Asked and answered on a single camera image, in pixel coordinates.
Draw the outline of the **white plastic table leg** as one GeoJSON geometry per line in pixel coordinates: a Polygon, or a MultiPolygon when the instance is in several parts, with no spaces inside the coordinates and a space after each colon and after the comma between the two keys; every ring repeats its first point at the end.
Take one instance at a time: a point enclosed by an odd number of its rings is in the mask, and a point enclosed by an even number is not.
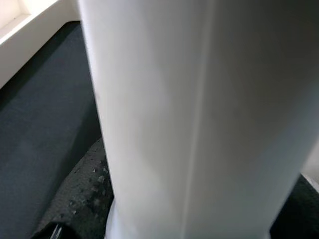
{"type": "Polygon", "coordinates": [[[104,239],[269,239],[319,140],[319,0],[78,0],[104,239]]]}

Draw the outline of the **black tablecloth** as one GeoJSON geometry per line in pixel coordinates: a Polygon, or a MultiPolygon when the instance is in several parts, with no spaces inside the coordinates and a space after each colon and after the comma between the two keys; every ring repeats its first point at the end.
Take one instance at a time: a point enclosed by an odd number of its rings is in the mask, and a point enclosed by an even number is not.
{"type": "Polygon", "coordinates": [[[100,137],[81,25],[69,22],[0,89],[0,239],[29,239],[100,137]]]}

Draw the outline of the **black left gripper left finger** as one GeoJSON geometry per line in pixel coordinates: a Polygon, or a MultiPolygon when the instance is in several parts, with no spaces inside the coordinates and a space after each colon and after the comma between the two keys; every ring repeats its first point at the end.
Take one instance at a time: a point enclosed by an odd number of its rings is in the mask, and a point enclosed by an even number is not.
{"type": "Polygon", "coordinates": [[[113,198],[99,139],[63,180],[32,239],[104,239],[113,198]]]}

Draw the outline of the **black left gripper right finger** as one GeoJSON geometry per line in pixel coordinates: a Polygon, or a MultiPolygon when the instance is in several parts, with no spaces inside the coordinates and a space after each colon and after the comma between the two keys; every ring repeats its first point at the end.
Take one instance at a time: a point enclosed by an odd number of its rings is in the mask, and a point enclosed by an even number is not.
{"type": "Polygon", "coordinates": [[[271,239],[319,239],[319,193],[300,175],[270,229],[271,239]]]}

